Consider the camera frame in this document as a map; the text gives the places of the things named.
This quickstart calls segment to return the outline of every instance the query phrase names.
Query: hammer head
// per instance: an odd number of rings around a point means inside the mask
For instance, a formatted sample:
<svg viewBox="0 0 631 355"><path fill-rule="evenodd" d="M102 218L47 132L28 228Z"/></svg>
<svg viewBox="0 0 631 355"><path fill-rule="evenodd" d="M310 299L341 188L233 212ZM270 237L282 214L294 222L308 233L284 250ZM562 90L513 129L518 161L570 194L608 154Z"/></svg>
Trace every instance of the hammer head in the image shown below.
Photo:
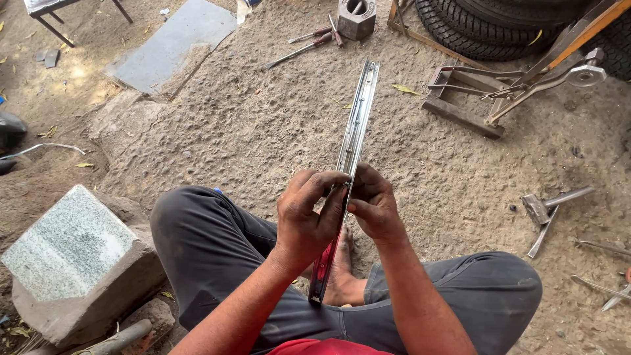
<svg viewBox="0 0 631 355"><path fill-rule="evenodd" d="M528 212L528 215L532 218L535 224L541 225L550 221L548 208L545 207L543 201L539 200L534 193L522 196L521 201L524 204L524 207L526 207L526 212Z"/></svg>

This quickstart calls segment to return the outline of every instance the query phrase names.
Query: hammer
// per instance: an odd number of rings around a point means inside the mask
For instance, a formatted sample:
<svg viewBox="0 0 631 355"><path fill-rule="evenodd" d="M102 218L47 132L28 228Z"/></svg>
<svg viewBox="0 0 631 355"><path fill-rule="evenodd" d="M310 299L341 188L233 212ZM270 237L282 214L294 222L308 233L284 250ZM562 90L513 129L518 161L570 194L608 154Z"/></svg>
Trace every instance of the hammer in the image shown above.
<svg viewBox="0 0 631 355"><path fill-rule="evenodd" d="M546 201L539 200L534 193L522 196L521 201L524 204L524 207L526 207L526 212L528 212L528 215L530 216L530 218L532 218L533 222L535 224L541 225L548 223L551 219L548 215L549 208L559 206L563 202L573 200L577 197L585 196L586 194L592 193L594 191L596 191L594 189L594 186L587 185L584 188L573 190L568 193L563 193Z"/></svg>

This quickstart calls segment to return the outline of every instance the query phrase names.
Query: small metal piece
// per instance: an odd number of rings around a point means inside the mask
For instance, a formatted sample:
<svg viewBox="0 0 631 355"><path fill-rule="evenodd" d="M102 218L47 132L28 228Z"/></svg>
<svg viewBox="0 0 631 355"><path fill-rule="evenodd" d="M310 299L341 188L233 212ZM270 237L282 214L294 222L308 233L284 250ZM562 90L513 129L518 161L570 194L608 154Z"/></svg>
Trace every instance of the small metal piece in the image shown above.
<svg viewBox="0 0 631 355"><path fill-rule="evenodd" d="M351 181L349 181L349 185L347 185L348 192L343 201L342 210L344 212L339 223L338 235L333 238L331 244L329 244L322 255L314 262L309 285L309 300L311 301L322 303L324 299L324 291L326 291L326 285L329 280L329 275L331 274L339 235L341 234L341 228L344 226L344 221L348 215L346 204L348 203L353 181L355 180L357 164L362 155L363 137L366 134L366 127L368 126L368 118L370 116L372 100L375 95L375 88L377 87L378 75L379 62L371 62L366 58L359 84L355 91L353 106L348 117L346 133L344 134L344 140L342 141L342 147L339 151L339 159L336 165L338 171L345 172L351 176Z"/></svg>
<svg viewBox="0 0 631 355"><path fill-rule="evenodd" d="M618 292L618 291L614 291L612 289L608 289L607 287L603 287L603 286L597 285L597 284L595 284L593 282L589 282L589 281L587 281L585 279L582 279L578 275L572 275L570 278L572 280L574 280L574 281L580 282L581 284L585 284L585 285L591 286L591 287L593 287L595 289L599 289L601 291L608 292L610 294L614 294L614 295L619 296L621 298L631 299L631 296L629 296L628 294L624 294L624 293L621 293L621 292Z"/></svg>
<svg viewBox="0 0 631 355"><path fill-rule="evenodd" d="M542 226L541 232L539 233L537 240L534 241L533 246L530 248L530 251L528 251L528 256L530 256L531 258L534 258L537 255L537 252L539 251L539 247L541 246L541 242L543 242L543 238L546 236L546 233L548 232L548 229L550 228L552 221L554 221L554 217L557 215L557 211L558 211L558 206L555 206L552 209L552 213L550 214L550 221Z"/></svg>
<svg viewBox="0 0 631 355"><path fill-rule="evenodd" d="M607 72L603 68L583 64L570 69L565 76L568 84L579 88L592 87L607 79Z"/></svg>

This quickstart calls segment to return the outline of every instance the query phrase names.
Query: stone slab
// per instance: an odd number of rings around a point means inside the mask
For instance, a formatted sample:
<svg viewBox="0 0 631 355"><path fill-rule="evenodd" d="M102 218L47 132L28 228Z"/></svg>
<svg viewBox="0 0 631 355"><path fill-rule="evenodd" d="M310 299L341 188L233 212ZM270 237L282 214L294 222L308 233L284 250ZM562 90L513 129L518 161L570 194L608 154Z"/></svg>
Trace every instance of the stone slab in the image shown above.
<svg viewBox="0 0 631 355"><path fill-rule="evenodd" d="M106 203L139 224L125 225L91 191L77 185L1 258L13 275L18 313L58 347L103 335L165 278L137 204L120 198Z"/></svg>
<svg viewBox="0 0 631 355"><path fill-rule="evenodd" d="M230 11L187 0L113 76L140 92L172 96L236 27Z"/></svg>

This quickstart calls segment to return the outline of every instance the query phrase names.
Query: metal rail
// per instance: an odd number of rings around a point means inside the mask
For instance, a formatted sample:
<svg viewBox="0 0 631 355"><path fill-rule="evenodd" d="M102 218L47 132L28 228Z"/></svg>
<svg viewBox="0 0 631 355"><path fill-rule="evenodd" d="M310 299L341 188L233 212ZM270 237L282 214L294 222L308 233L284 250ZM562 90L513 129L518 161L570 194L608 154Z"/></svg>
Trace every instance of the metal rail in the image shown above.
<svg viewBox="0 0 631 355"><path fill-rule="evenodd" d="M311 273L309 299L318 303L322 303L324 299L324 291L326 291L326 285L329 282L335 251L338 247L339 235L341 234L341 228L348 215L346 204L348 203L351 188L355 180L357 163L359 163L362 156L363 137L366 134L366 127L368 126L368 118L370 116L370 108L372 107L372 99L375 95L375 88L377 87L378 75L379 62L371 62L366 58L359 84L355 91L353 107L348 117L346 133L344 134L342 147L339 151L338 164L336 165L338 171L345 172L351 176L351 181L347 185L348 193L344 197L344 212L339 223L339 232L322 255L314 262L314 268Z"/></svg>

